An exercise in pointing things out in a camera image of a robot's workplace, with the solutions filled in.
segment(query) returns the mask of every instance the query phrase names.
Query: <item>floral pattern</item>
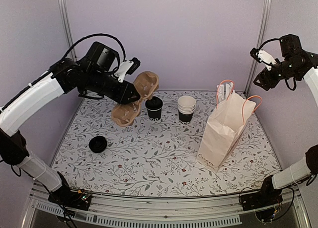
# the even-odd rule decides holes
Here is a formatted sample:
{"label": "floral pattern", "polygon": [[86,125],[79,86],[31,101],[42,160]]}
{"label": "floral pattern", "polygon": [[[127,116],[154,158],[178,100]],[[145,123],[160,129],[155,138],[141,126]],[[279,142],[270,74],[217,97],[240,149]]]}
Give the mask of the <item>floral pattern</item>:
{"label": "floral pattern", "polygon": [[[197,99],[189,125],[178,121],[177,99]],[[159,121],[150,121],[145,108],[132,126],[121,128],[111,120],[115,102],[86,99],[55,158],[71,187],[132,196],[178,197],[220,195],[244,187],[259,188],[263,179],[279,171],[273,149],[252,115],[241,141],[217,173],[195,161],[208,116],[216,106],[214,92],[159,91],[163,100]],[[102,153],[93,153],[89,141],[103,135]]]}

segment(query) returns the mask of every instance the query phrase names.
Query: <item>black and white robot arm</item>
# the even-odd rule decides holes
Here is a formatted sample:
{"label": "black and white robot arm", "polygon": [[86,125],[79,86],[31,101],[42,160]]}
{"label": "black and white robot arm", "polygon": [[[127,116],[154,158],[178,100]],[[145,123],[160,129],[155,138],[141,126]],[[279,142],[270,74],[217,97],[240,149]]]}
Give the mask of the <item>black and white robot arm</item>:
{"label": "black and white robot arm", "polygon": [[[269,53],[261,49],[267,42],[279,41],[284,61],[279,62]],[[274,88],[280,80],[284,80],[290,90],[296,89],[296,81],[305,80],[318,105],[318,55],[302,49],[299,37],[285,35],[278,39],[270,39],[260,49],[253,48],[251,56],[266,68],[255,78],[254,84],[265,90]],[[294,87],[290,88],[287,80],[292,78]],[[318,145],[311,147],[306,156],[290,167],[274,175],[266,177],[259,193],[243,195],[240,202],[245,210],[273,205],[281,200],[282,189],[303,181],[312,181],[318,173]]]}
{"label": "black and white robot arm", "polygon": [[140,65],[137,58],[123,61],[119,68],[109,71],[118,53],[98,42],[94,42],[88,53],[78,62],[69,58],[58,61],[34,84],[10,103],[0,107],[0,155],[5,163],[16,165],[50,191],[50,201],[63,206],[87,210],[90,198],[87,192],[73,192],[64,177],[51,169],[36,155],[28,152],[20,126],[47,103],[77,88],[82,97],[88,91],[100,97],[127,104],[140,95],[133,84],[124,80]]}

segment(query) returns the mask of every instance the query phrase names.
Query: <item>stack of paper cups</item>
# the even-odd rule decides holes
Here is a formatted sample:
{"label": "stack of paper cups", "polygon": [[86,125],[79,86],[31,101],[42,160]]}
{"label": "stack of paper cups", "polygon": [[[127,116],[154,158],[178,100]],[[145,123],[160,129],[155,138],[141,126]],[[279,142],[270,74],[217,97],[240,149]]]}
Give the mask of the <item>stack of paper cups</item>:
{"label": "stack of paper cups", "polygon": [[178,99],[179,120],[182,124],[189,124],[195,110],[196,100],[189,95]]}

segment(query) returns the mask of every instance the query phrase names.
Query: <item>orange bag handle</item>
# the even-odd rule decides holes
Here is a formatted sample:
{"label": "orange bag handle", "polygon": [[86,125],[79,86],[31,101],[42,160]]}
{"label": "orange bag handle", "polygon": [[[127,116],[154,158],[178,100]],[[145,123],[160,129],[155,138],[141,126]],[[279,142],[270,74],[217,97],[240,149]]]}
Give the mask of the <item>orange bag handle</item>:
{"label": "orange bag handle", "polygon": [[234,83],[234,81],[232,81],[232,80],[223,80],[223,81],[221,81],[221,83],[218,85],[218,88],[217,88],[217,107],[218,107],[218,94],[219,94],[219,87],[220,87],[220,85],[221,84],[223,84],[223,83],[225,83],[225,82],[232,82],[233,83],[233,87],[232,87],[232,90],[231,90],[231,92],[229,93],[229,95],[228,95],[228,97],[227,97],[227,100],[229,99],[229,96],[232,94],[232,92],[233,92],[233,90],[234,90],[234,86],[235,86],[235,83]]}
{"label": "orange bag handle", "polygon": [[248,100],[250,100],[251,98],[255,98],[255,97],[257,97],[257,98],[260,99],[260,103],[255,107],[255,109],[253,110],[252,113],[254,113],[255,110],[257,110],[258,107],[259,107],[259,106],[261,105],[261,103],[263,102],[263,98],[260,97],[259,95],[252,95],[252,96],[250,96],[248,99],[246,99],[246,101],[244,102],[243,107],[242,107],[242,116],[243,116],[243,124],[244,124],[244,125],[245,125],[245,119],[244,119],[244,112],[243,112],[243,111],[244,111],[245,103],[246,103]]}

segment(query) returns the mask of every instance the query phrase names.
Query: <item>paper bag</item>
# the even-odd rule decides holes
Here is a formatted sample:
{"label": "paper bag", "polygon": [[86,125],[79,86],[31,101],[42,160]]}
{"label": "paper bag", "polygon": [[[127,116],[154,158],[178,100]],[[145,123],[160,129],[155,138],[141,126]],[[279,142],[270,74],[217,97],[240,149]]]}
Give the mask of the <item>paper bag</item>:
{"label": "paper bag", "polygon": [[236,148],[247,124],[247,120],[260,106],[261,102],[255,107],[256,103],[250,101],[250,99],[258,97],[262,101],[262,98],[258,95],[243,99],[233,91],[233,81],[224,80],[220,84],[226,81],[232,82],[233,87],[229,96],[218,103],[218,86],[217,107],[208,118],[197,154],[197,161],[213,172],[219,170],[224,161]]}

